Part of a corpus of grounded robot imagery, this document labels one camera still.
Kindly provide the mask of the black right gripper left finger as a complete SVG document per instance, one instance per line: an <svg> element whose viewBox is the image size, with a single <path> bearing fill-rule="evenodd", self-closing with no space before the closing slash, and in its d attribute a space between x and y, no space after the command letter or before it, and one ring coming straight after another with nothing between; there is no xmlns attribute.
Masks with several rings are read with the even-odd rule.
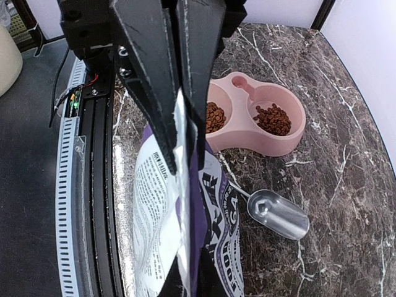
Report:
<svg viewBox="0 0 396 297"><path fill-rule="evenodd" d="M175 257L171 265L170 271L166 276L164 285L162 286L159 297L183 297L185 296L184 287L178 269L178 258Z"/></svg>

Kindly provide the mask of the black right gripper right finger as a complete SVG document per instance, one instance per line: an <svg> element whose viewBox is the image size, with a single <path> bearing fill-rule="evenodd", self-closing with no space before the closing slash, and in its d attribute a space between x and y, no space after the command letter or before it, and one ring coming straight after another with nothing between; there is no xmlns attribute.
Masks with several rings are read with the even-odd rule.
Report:
<svg viewBox="0 0 396 297"><path fill-rule="evenodd" d="M234 259L226 252L220 257L220 270L207 248L200 252L197 279L198 296L235 296L235 278L233 275Z"/></svg>

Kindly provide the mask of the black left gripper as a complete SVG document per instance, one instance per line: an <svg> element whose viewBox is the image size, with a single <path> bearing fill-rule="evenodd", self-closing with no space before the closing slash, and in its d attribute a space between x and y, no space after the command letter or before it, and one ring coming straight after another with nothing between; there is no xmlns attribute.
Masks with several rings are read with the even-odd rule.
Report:
<svg viewBox="0 0 396 297"><path fill-rule="evenodd" d="M89 73L110 63L143 112L171 174L180 70L178 1L59 1L61 28Z"/></svg>

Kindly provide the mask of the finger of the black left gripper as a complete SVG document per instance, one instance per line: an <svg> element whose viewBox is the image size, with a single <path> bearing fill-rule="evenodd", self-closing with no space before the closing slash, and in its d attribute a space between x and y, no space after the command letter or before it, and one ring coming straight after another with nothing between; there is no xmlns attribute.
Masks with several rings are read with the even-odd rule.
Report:
<svg viewBox="0 0 396 297"><path fill-rule="evenodd" d="M224 1L178 1L176 6L181 82L189 116L197 128L199 169L204 167L207 94L225 12Z"/></svg>

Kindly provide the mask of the purple white pet food bag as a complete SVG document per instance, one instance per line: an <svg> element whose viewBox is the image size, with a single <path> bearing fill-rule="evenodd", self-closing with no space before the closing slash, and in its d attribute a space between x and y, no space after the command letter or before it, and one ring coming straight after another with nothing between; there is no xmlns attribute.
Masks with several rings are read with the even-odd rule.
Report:
<svg viewBox="0 0 396 297"><path fill-rule="evenodd" d="M197 295L200 252L234 259L235 296L244 294L239 243L238 194L219 161L205 149L205 165L187 153L187 114L179 94L174 109L177 171L171 174L151 128L144 130L134 174L133 242L136 296L159 296L174 258L185 296Z"/></svg>

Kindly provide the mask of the silver metal scoop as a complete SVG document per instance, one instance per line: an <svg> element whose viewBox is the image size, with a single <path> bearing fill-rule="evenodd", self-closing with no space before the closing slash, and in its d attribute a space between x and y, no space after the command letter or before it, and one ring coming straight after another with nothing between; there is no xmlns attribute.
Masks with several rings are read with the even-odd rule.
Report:
<svg viewBox="0 0 396 297"><path fill-rule="evenodd" d="M247 212L256 222L287 239L298 241L307 235L309 217L292 201L268 189L249 194L234 183L230 185L243 195Z"/></svg>

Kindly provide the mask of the pink double pet bowl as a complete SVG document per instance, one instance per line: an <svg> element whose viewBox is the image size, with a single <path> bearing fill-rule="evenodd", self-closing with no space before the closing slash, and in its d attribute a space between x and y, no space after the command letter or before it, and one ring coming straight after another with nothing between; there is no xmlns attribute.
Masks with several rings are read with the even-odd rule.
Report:
<svg viewBox="0 0 396 297"><path fill-rule="evenodd" d="M207 101L224 111L222 128L206 135L214 152L242 148L263 156L281 157L299 144L306 126L306 113L300 100L284 86L254 80L242 72L232 72L210 81ZM258 126L257 107L283 110L291 121L288 134L276 136Z"/></svg>

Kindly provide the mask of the brown kibble pile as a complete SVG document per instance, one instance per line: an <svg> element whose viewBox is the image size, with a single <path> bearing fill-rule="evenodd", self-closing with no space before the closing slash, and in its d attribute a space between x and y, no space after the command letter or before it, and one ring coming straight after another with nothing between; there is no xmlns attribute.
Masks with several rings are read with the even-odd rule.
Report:
<svg viewBox="0 0 396 297"><path fill-rule="evenodd" d="M264 109L256 106L257 114L253 117L256 124L265 132L275 136L286 136L291 130L291 121L287 113L276 104Z"/></svg>
<svg viewBox="0 0 396 297"><path fill-rule="evenodd" d="M226 122L225 112L214 102L207 104L206 133L219 131Z"/></svg>

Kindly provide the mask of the white lined trash bin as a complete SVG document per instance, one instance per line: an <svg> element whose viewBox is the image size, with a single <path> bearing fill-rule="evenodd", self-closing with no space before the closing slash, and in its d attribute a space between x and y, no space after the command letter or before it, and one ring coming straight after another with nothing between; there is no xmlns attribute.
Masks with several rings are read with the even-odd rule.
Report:
<svg viewBox="0 0 396 297"><path fill-rule="evenodd" d="M23 67L23 58L3 24L1 24L0 38L0 96L3 96L19 77Z"/></svg>

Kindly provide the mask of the black front table rail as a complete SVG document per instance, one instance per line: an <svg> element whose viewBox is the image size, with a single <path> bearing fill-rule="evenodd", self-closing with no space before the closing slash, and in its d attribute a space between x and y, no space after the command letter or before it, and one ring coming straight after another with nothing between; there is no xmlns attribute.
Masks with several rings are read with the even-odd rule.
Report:
<svg viewBox="0 0 396 297"><path fill-rule="evenodd" d="M114 218L112 123L115 73L82 92L73 172L74 263L80 296L124 296Z"/></svg>

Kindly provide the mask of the black left frame post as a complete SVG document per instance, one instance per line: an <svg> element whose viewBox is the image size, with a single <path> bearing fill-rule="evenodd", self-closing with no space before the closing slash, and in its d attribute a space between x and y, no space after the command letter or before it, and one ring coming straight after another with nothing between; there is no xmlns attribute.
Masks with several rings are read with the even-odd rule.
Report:
<svg viewBox="0 0 396 297"><path fill-rule="evenodd" d="M329 16L333 6L335 4L335 0L323 0L322 4L311 24L311 29L320 30L324 25L327 17Z"/></svg>

